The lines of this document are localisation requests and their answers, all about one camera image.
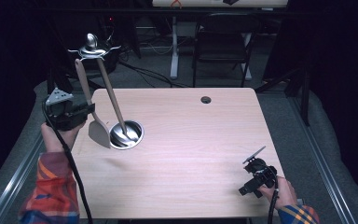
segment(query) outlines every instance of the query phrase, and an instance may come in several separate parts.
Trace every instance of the table leg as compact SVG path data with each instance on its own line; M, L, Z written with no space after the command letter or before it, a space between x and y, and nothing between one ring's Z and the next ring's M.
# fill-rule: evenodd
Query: table leg
M179 61L179 54L178 54L178 40L177 40L177 23L176 17L172 17L172 62L171 62L171 78L177 79L178 78L178 61Z
M243 39L244 39L244 42L245 42L244 44L246 46L249 43L250 39L251 39L251 34L242 34L242 36L243 36ZM241 64L241 68L242 68L242 71L245 69L245 63ZM249 70L249 67L246 70L245 80L246 81L251 81L252 80L252 74L251 74L251 70Z

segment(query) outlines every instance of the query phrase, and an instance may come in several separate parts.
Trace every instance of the wire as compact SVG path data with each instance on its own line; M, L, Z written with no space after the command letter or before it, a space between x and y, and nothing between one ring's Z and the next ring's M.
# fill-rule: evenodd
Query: wire
M80 197L83 201L83 205L84 205L84 208L86 209L86 213L87 213L87 218L89 220L89 224L92 224L93 221L92 221L92 216L91 216L91 211L90 211L90 208L89 208L89 204L87 203L87 198L86 198L86 193L85 193L85 190L84 190L84 186L83 186L83 182L80 178L80 174L77 170L77 167L76 167L76 163L75 163L75 160L74 160L74 157L72 156L72 153L71 153L71 148L68 147L68 145L65 143L65 141L63 140L62 136L60 135L60 133L58 132L58 130L54 127L54 125L51 123L50 119L48 118L48 115L46 114L46 100L42 102L42 112L43 112L43 115L45 116L46 118L46 121L48 122L49 126L51 127L51 129L55 132L55 134L57 135L57 138L60 140L61 144L62 144L62 147L63 147L63 151L65 153L65 156L68 158L68 161L69 161L69 165L71 166L72 168L72 171L74 173L74 176L75 176L75 179L77 181L77 184L79 186L79 190L80 190Z
M264 165L264 166L274 174L274 179L275 179L275 190L274 190L274 193L272 194L272 199L271 199L271 203L269 205L269 210L268 210L268 224L271 224L272 217L274 214L275 203L277 202L277 199L278 199L278 192L279 192L278 177L271 170L271 168L269 168L269 166L267 166L267 165Z
M155 51L156 54L160 54L160 55L169 53L169 52L171 51L171 49L173 48L173 46L168 46L168 47L155 47L155 46L153 46L153 45L150 44L150 43L141 43L141 44L142 44L142 45L147 45L147 46L149 46L153 51ZM168 48L168 49L165 50L165 51L159 52L159 51L157 50L157 48Z
M149 81L147 81L147 79L144 76L152 77L152 78L155 78L161 82L165 82L170 85L170 88L172 88L172 87L181 87L181 88L190 87L190 86L187 86L187 85L181 84L181 83L173 83L167 77L163 76L160 73L153 72L153 71L150 71L150 70L147 70L144 68L140 68L140 67L135 67L130 64L121 62L121 61L119 61L118 63L137 72L137 74L139 74L142 77L142 79L153 88L156 88L156 87L154 85L152 85Z

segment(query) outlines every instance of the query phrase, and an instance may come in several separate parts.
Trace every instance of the colorful sleeve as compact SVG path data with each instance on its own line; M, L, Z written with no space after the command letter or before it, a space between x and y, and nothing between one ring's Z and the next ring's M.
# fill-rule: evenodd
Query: colorful sleeve
M36 188L23 203L20 223L78 223L76 182L63 152L41 154Z
M288 205L280 210L278 214L281 222L284 223L298 223L298 224L318 224L319 216L316 211L306 205Z

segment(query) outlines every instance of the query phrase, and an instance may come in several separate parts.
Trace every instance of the desk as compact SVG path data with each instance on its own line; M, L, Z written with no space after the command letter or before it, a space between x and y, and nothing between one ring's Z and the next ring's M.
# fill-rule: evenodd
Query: desk
M282 167L252 89L117 89L124 119L145 129L128 150L105 148L86 124L73 148L95 218L266 217L269 202L238 189L253 178L242 162ZM209 96L209 104L200 98ZM117 123L106 90L94 92L98 116ZM81 217L86 217L79 200Z
M239 0L233 5L223 3L223 0L179 0L179 3L174 3L174 0L153 0L153 7L286 7L288 0ZM177 78L177 70L179 64L179 53L177 48L177 23L176 17L172 17L172 63L171 63L171 74L172 79ZM246 80L251 80L252 76L248 70L246 71Z

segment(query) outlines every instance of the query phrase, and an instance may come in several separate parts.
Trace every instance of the chair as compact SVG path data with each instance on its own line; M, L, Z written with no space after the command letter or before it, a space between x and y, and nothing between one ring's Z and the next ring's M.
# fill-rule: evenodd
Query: chair
M196 25L193 54L193 87L196 87L197 63L244 63L241 87L249 67L252 46L261 22L251 14L212 13Z

